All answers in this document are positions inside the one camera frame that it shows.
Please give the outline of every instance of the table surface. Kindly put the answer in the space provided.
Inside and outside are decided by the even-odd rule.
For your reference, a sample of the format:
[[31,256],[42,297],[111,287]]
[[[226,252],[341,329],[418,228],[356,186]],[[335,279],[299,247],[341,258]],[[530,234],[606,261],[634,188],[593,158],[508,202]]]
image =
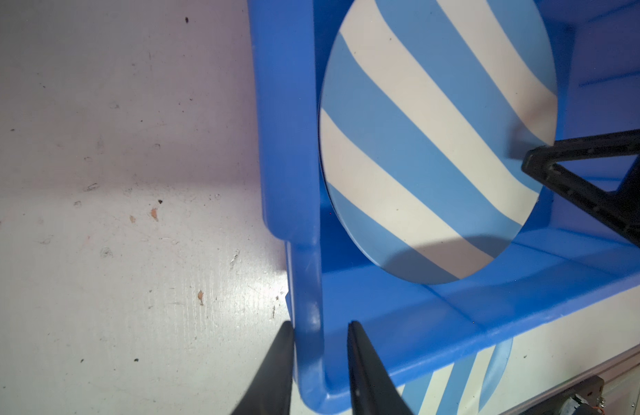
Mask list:
[[[0,415],[228,414],[286,293],[246,0],[0,0]],[[634,339],[631,295],[514,343],[511,387],[630,347],[544,351],[578,351],[595,317]]]

